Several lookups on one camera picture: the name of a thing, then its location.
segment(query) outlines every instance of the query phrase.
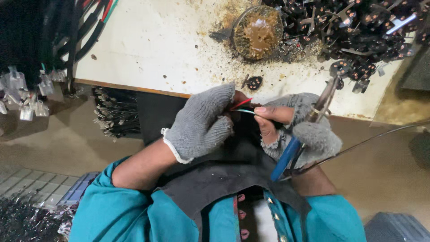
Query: dirty table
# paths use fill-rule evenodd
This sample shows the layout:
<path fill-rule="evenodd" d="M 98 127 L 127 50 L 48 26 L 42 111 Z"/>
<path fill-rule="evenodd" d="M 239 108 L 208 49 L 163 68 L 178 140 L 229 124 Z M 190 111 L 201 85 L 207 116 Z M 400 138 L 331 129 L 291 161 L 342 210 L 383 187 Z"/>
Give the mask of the dirty table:
<path fill-rule="evenodd" d="M 231 28 L 245 9 L 258 4 L 256 0 L 119 1 L 97 44 L 78 63 L 77 82 L 189 97 L 234 81 L 236 89 L 261 104 L 291 93 L 320 94 L 331 78 L 327 70 L 334 60 L 244 62 L 226 41 L 210 37 L 211 32 Z M 382 77 L 373 75 L 364 94 L 352 93 L 355 82 L 345 79 L 330 106 L 333 115 L 372 120 L 401 62 L 387 65 Z M 241 89 L 247 74 L 263 77 L 258 90 Z"/>

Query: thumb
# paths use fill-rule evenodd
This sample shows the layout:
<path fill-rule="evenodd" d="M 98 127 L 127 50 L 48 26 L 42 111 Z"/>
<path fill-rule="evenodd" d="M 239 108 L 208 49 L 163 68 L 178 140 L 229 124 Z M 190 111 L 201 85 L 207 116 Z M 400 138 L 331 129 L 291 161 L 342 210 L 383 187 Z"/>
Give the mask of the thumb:
<path fill-rule="evenodd" d="M 261 137 L 266 145 L 270 145 L 278 140 L 279 134 L 272 122 L 257 115 L 254 116 L 254 119 L 260 127 Z"/>
<path fill-rule="evenodd" d="M 219 117 L 206 133 L 205 141 L 213 148 L 224 142 L 233 133 L 233 122 L 227 116 Z"/>

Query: green wire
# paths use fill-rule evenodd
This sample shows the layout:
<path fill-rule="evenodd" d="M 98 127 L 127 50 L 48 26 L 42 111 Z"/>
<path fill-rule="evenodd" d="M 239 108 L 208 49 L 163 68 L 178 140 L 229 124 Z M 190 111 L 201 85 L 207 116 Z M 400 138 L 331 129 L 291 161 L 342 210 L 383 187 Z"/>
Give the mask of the green wire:
<path fill-rule="evenodd" d="M 115 2 L 112 4 L 111 9 L 109 10 L 109 12 L 106 15 L 106 18 L 104 19 L 104 23 L 106 23 L 109 19 L 109 17 L 111 16 L 112 12 L 114 11 L 114 8 L 117 6 L 118 0 L 115 0 Z"/>

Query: cable bundle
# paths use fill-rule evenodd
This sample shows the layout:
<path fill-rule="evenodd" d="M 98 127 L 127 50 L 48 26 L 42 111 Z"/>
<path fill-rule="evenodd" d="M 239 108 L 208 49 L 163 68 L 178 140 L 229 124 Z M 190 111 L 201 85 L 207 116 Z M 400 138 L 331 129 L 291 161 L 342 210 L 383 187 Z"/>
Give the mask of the cable bundle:
<path fill-rule="evenodd" d="M 93 89 L 98 116 L 94 119 L 106 136 L 140 134 L 136 92 L 108 87 Z"/>

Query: glove cuff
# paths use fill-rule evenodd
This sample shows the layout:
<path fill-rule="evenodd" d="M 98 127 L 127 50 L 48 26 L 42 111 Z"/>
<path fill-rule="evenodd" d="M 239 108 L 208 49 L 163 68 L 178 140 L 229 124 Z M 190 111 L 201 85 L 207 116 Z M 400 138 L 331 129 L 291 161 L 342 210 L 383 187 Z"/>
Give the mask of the glove cuff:
<path fill-rule="evenodd" d="M 182 163 L 182 164 L 190 163 L 194 158 L 190 158 L 188 160 L 182 159 L 181 156 L 179 155 L 179 153 L 176 151 L 175 147 L 173 146 L 172 142 L 170 142 L 166 139 L 166 132 L 168 130 L 169 130 L 168 128 L 162 128 L 161 129 L 161 134 L 163 135 L 163 142 L 170 148 L 170 150 L 172 151 L 173 155 L 175 156 L 176 160 L 179 163 Z"/>

